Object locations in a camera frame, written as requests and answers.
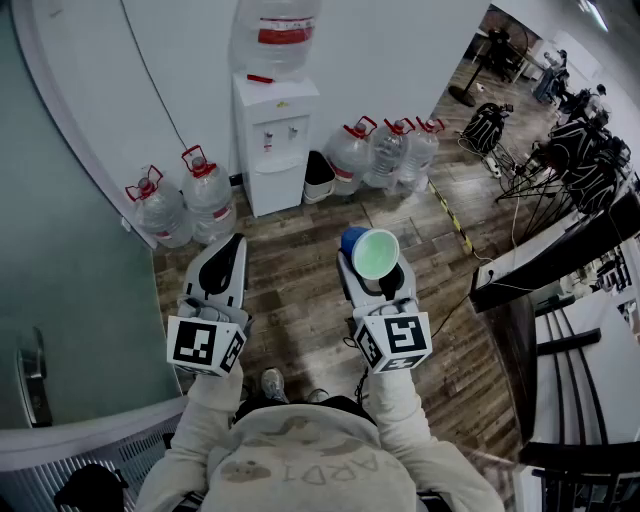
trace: large plastic water jug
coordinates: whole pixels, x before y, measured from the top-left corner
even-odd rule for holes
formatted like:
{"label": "large plastic water jug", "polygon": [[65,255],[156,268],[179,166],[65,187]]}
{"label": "large plastic water jug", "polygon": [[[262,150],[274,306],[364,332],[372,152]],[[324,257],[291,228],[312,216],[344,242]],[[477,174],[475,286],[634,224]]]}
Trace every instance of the large plastic water jug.
{"label": "large plastic water jug", "polygon": [[137,203],[135,219],[142,229],[165,247],[182,247],[191,240],[193,228],[182,195],[162,178],[152,165],[137,187],[127,187],[125,191]]}
{"label": "large plastic water jug", "polygon": [[231,33],[234,71],[291,78],[307,60],[320,0],[240,0]]}
{"label": "large plastic water jug", "polygon": [[364,181],[370,187],[388,188],[393,184],[393,173],[409,147],[407,133],[416,129],[409,119],[404,121],[410,127],[406,131],[402,121],[391,124],[385,119],[386,126],[373,133],[373,167],[364,175]]}
{"label": "large plastic water jug", "polygon": [[189,169],[182,193],[193,220],[193,239],[208,245],[231,234],[236,225],[229,175],[221,165],[208,162],[200,146],[185,151],[182,159]]}
{"label": "large plastic water jug", "polygon": [[398,181],[409,189],[414,189],[418,182],[427,175],[440,145],[436,134],[444,130],[444,124],[440,119],[436,119],[441,127],[439,129],[431,119],[424,123],[419,117],[416,117],[416,121],[418,128],[407,134],[409,148],[400,164],[397,176]]}
{"label": "large plastic water jug", "polygon": [[[365,120],[371,125],[367,132]],[[327,161],[336,174],[334,194],[353,194],[362,178],[373,165],[373,155],[367,137],[378,125],[367,116],[362,116],[355,126],[346,124],[333,134],[325,149]]]}

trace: shoe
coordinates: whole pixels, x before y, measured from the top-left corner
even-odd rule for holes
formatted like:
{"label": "shoe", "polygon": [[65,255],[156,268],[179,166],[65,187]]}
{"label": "shoe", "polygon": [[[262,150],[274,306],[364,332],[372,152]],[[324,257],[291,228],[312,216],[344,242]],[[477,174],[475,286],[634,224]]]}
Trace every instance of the shoe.
{"label": "shoe", "polygon": [[329,393],[327,393],[324,389],[314,389],[311,393],[309,393],[309,396],[307,397],[307,403],[319,404],[320,402],[324,402],[329,398]]}
{"label": "shoe", "polygon": [[287,395],[284,394],[284,377],[277,368],[268,368],[262,372],[260,378],[264,395],[271,400],[289,403]]}

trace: hazard tape strip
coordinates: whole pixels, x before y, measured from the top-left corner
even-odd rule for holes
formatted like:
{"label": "hazard tape strip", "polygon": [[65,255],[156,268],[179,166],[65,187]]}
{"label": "hazard tape strip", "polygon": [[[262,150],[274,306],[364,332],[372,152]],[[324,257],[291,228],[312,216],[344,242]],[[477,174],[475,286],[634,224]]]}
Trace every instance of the hazard tape strip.
{"label": "hazard tape strip", "polygon": [[433,183],[431,183],[431,180],[429,180],[429,188],[431,189],[431,192],[433,192],[433,194],[438,198],[438,201],[440,201],[440,206],[442,206],[442,209],[445,212],[447,212],[447,215],[449,215],[449,217],[451,217],[451,220],[453,221],[453,225],[456,227],[456,229],[458,230],[458,232],[460,233],[462,238],[464,238],[464,243],[467,245],[467,247],[469,248],[469,250],[473,254],[476,254],[476,250],[473,248],[473,244],[471,243],[471,239],[465,233],[464,229],[462,229],[462,226],[460,225],[460,222],[458,221],[458,219],[456,219],[456,216],[454,215],[454,213],[449,208],[449,205],[447,204],[447,200],[444,197],[442,197],[442,194],[440,194],[440,192],[435,187],[435,185]]}

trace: ceiling light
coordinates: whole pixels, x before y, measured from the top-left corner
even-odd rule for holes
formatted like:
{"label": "ceiling light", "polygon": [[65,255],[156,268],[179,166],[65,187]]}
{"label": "ceiling light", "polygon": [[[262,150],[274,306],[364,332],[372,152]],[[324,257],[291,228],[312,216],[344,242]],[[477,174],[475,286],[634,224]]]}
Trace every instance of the ceiling light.
{"label": "ceiling light", "polygon": [[587,3],[589,4],[589,9],[591,10],[591,14],[593,14],[593,17],[596,19],[600,27],[602,27],[602,30],[604,30],[605,32],[609,32],[609,29],[607,28],[607,24],[602,19],[602,15],[600,14],[600,11],[598,10],[598,8],[593,4],[593,2],[587,2]]}

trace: metal grille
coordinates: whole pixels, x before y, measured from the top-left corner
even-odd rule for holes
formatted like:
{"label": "metal grille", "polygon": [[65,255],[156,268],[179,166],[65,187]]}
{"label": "metal grille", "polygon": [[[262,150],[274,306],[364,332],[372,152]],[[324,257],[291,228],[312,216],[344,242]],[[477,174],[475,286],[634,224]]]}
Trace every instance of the metal grille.
{"label": "metal grille", "polygon": [[[56,512],[53,497],[71,474],[88,465],[99,464],[110,471],[119,469],[129,484],[124,489],[126,512],[133,512],[142,483],[165,452],[163,434],[173,433],[180,415],[118,442],[76,457],[50,462],[20,471],[0,473],[0,495],[15,512]],[[64,506],[65,511],[77,510]]]}

